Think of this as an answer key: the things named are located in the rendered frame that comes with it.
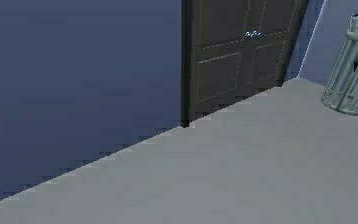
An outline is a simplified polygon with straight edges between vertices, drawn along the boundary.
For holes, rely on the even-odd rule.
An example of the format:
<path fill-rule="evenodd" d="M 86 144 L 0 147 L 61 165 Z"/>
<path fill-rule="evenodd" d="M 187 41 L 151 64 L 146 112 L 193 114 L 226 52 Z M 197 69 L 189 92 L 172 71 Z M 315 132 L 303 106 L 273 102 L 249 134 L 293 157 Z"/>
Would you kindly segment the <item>dark brown room door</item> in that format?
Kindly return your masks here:
<path fill-rule="evenodd" d="M 181 0 L 180 125 L 282 86 L 308 3 Z"/>

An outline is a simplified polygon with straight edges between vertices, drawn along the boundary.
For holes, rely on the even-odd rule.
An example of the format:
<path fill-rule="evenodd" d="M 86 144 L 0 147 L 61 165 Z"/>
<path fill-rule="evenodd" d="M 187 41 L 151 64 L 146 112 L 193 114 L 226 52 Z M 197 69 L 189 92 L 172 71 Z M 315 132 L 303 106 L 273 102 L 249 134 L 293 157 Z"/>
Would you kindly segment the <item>pale green slatted bin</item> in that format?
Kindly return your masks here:
<path fill-rule="evenodd" d="M 332 110 L 358 116 L 358 13 L 351 16 L 321 101 Z"/>

